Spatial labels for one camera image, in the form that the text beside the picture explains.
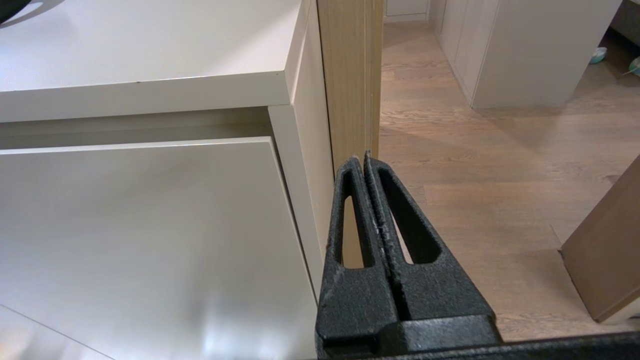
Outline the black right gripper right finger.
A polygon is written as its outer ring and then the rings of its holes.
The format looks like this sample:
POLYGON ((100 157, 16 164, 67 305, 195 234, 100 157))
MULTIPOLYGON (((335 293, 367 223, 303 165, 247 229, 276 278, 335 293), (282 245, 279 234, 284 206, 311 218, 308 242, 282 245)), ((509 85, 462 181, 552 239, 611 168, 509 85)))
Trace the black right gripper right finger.
POLYGON ((502 344, 494 311, 393 169, 367 152, 364 175, 398 315, 378 333, 379 352, 502 344))

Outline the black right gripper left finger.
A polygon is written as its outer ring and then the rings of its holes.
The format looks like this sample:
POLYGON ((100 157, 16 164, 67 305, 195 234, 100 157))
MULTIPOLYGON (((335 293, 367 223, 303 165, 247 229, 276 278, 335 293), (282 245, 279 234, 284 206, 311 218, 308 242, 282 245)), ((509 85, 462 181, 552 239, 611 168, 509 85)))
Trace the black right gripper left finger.
POLYGON ((398 321, 376 217, 361 162, 352 157, 336 173, 321 290, 315 322, 320 360, 365 359, 380 352, 381 330, 398 321), (345 203, 354 208, 362 268, 343 263, 345 203))

